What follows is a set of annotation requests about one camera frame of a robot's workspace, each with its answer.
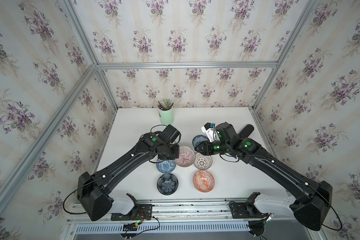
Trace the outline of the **dark navy petal bowl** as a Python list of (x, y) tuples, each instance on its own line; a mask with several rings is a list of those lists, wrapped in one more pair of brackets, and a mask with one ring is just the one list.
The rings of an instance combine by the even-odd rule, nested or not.
[(158, 191), (165, 196), (169, 196), (175, 193), (178, 189), (178, 186), (178, 178), (170, 173), (161, 175), (157, 181)]

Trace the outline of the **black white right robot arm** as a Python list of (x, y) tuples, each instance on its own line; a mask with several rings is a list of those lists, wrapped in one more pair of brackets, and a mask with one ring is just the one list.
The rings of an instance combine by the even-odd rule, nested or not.
[(333, 187), (326, 181), (317, 182), (298, 173), (272, 156), (249, 137), (254, 129), (248, 124), (237, 133), (227, 122), (206, 123), (201, 130), (208, 141), (201, 142), (195, 150), (205, 156), (228, 154), (262, 171), (294, 197), (287, 211), (302, 225), (318, 231), (331, 208)]

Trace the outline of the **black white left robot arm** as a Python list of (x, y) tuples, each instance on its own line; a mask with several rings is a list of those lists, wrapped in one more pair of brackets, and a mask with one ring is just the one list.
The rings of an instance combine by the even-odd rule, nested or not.
[(175, 140), (180, 138), (181, 133), (172, 125), (163, 131), (145, 133), (112, 164), (92, 175), (85, 172), (79, 176), (76, 196), (90, 220), (97, 221), (111, 210), (115, 202), (111, 192), (137, 167), (157, 155), (169, 160), (178, 158), (180, 146)]

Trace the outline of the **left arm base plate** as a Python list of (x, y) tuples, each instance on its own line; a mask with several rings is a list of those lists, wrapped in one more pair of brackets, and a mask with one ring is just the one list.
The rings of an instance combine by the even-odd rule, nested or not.
[(152, 204), (141, 204), (131, 194), (116, 197), (108, 212), (112, 221), (143, 221), (152, 218)]

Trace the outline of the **blue floral swirl bowl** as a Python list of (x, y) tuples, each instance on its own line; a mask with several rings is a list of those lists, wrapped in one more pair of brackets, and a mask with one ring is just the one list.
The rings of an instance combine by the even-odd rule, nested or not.
[(168, 174), (175, 170), (177, 164), (174, 160), (159, 160), (156, 163), (156, 168), (160, 173)]

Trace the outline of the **pink striped bowl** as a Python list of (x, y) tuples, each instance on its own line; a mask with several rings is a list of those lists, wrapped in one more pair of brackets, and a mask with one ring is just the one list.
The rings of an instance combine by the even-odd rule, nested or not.
[(175, 159), (175, 163), (180, 167), (189, 167), (195, 161), (195, 152), (188, 146), (180, 146), (179, 157)]

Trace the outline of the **orange patterned bowl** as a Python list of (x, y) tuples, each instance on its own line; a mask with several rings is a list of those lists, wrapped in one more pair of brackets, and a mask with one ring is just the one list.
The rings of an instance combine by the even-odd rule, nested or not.
[(195, 173), (193, 177), (193, 184), (199, 192), (208, 193), (214, 189), (215, 179), (210, 172), (200, 170)]

